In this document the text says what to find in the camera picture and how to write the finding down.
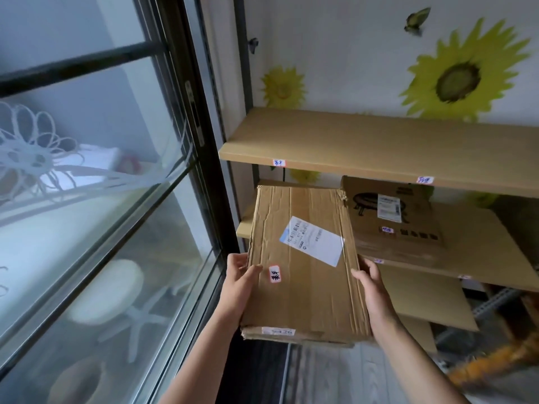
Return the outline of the person's right hand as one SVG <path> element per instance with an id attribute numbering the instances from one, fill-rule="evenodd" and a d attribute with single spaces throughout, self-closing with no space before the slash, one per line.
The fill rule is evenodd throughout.
<path id="1" fill-rule="evenodd" d="M 383 283 L 378 265 L 358 255 L 359 268 L 369 274 L 369 290 L 364 290 L 369 323 L 376 339 L 382 338 L 390 329 L 402 326 L 390 295 Z"/>

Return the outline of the person's left hand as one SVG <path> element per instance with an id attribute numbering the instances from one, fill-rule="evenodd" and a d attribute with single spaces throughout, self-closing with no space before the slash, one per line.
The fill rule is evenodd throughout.
<path id="1" fill-rule="evenodd" d="M 231 253 L 227 257 L 226 275 L 221 288 L 216 315 L 226 323 L 238 326 L 252 291 L 246 289 L 248 253 Z"/>

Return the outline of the plain cardboard parcel box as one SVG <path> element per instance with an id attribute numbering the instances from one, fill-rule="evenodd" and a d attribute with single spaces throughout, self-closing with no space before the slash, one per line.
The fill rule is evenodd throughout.
<path id="1" fill-rule="evenodd" d="M 248 265 L 263 270 L 244 339 L 353 346 L 373 339 L 347 197 L 340 189 L 258 186 Z"/>

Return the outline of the person's left forearm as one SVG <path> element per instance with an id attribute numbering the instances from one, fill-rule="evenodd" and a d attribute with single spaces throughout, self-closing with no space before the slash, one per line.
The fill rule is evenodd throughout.
<path id="1" fill-rule="evenodd" d="M 215 404 L 238 325 L 237 312 L 216 309 L 158 404 Z"/>

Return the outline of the person's right forearm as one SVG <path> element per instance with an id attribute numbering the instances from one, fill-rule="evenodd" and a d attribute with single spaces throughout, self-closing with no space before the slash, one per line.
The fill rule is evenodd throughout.
<path id="1" fill-rule="evenodd" d="M 471 404 L 398 318 L 383 317 L 371 328 L 410 404 Z"/>

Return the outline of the printed cardboard parcel box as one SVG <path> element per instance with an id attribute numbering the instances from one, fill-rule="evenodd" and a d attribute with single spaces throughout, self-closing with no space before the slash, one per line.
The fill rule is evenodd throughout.
<path id="1" fill-rule="evenodd" d="M 418 185 L 342 176 L 341 187 L 359 254 L 429 268 L 446 255 L 440 225 Z"/>

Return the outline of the short wooden shelf board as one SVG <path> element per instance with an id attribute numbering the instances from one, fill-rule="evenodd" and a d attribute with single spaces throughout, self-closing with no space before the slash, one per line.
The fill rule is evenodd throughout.
<path id="1" fill-rule="evenodd" d="M 462 330 L 479 331 L 458 279 L 390 265 L 378 267 L 398 314 Z"/>
<path id="2" fill-rule="evenodd" d="M 412 337 L 419 343 L 419 345 L 429 354 L 437 354 L 438 349 L 435 343 L 435 337 L 433 335 L 430 323 L 426 320 L 408 317 L 405 315 L 398 315 L 402 324 L 412 335 Z"/>

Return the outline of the long wooden shelf board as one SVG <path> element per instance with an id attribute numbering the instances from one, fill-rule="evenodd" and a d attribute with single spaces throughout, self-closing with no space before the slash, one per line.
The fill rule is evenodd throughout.
<path id="1" fill-rule="evenodd" d="M 221 160 L 539 198 L 539 128 L 253 108 Z"/>
<path id="2" fill-rule="evenodd" d="M 539 292 L 538 274 L 492 211 L 430 204 L 447 247 L 436 267 L 368 259 L 382 265 Z"/>

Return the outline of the grey slotted metal angle bar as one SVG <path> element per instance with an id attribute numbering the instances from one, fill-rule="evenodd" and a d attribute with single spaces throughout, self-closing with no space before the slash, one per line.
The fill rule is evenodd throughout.
<path id="1" fill-rule="evenodd" d="M 519 298 L 524 294 L 524 290 L 518 290 L 514 288 L 504 288 L 498 293 L 496 293 L 493 297 L 488 299 L 487 301 L 483 302 L 482 304 L 476 306 L 472 310 L 472 315 L 474 320 L 482 320 L 489 314 L 491 314 L 493 311 L 497 310 L 498 308 L 502 307 L 503 305 L 509 303 L 510 301 Z M 439 345 L 461 331 L 461 329 L 458 329 L 456 327 L 449 327 L 447 330 L 441 332 L 439 335 L 435 338 L 435 344 Z"/>

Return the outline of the white round stool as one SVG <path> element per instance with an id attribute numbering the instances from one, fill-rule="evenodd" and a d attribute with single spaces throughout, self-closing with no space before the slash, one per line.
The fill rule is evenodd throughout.
<path id="1" fill-rule="evenodd" d="M 124 313 L 138 298 L 145 276 L 132 260 L 107 263 L 78 295 L 65 314 L 69 321 L 88 326 L 102 325 Z"/>

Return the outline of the orange metal bar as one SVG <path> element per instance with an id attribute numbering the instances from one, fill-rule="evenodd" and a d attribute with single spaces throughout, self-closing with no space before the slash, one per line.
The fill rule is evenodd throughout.
<path id="1" fill-rule="evenodd" d="M 539 332 L 456 367 L 449 371 L 447 376 L 456 387 L 463 388 L 481 385 L 494 377 L 537 365 L 539 365 Z"/>

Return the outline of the black framed glass window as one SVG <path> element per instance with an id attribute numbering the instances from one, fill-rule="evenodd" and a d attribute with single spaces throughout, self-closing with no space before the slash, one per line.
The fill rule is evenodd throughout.
<path id="1" fill-rule="evenodd" d="M 156 162 L 164 183 L 0 214 L 0 404 L 157 404 L 217 303 L 227 211 L 182 0 L 0 0 L 0 100 L 46 111 L 61 136 Z M 66 310 L 112 260 L 138 298 L 97 326 Z"/>

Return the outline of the white flower window decal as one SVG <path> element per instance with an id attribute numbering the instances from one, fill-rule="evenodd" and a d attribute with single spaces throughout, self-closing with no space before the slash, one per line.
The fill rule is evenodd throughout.
<path id="1" fill-rule="evenodd" d="M 164 183 L 193 156 L 187 129 L 165 138 L 156 162 L 143 162 L 61 136 L 50 113 L 0 100 L 0 214 Z"/>

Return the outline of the small sunflower wall decal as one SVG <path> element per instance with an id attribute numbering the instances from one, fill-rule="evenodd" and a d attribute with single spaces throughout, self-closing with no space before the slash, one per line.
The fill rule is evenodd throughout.
<path id="1" fill-rule="evenodd" d="M 296 67 L 275 66 L 261 78 L 267 108 L 300 109 L 306 99 L 305 75 Z"/>

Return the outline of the black metal shelf post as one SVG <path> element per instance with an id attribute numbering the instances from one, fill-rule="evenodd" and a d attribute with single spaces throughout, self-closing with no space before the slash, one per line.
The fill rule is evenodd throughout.
<path id="1" fill-rule="evenodd" d="M 240 72 L 244 92 L 245 109 L 246 113 L 248 114 L 249 111 L 253 108 L 253 90 L 251 81 L 251 68 L 249 61 L 250 53 L 248 51 L 248 37 L 244 0 L 233 0 L 233 7 L 238 38 Z"/>

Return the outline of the large sunflower wall decal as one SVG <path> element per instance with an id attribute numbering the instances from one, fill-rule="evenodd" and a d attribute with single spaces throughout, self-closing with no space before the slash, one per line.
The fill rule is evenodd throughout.
<path id="1" fill-rule="evenodd" d="M 408 67 L 412 80 L 399 95 L 408 117 L 477 123 L 515 86 L 517 65 L 531 57 L 531 38 L 505 19 L 487 30 L 484 21 L 479 18 L 465 38 L 453 30 L 433 54 L 418 55 Z"/>

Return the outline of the green butterfly wall decal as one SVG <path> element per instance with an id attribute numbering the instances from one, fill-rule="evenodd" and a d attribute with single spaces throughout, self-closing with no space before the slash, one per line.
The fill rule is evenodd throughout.
<path id="1" fill-rule="evenodd" d="M 404 31 L 414 36 L 422 36 L 421 26 L 428 19 L 431 8 L 423 8 L 420 11 L 410 14 L 405 22 Z"/>

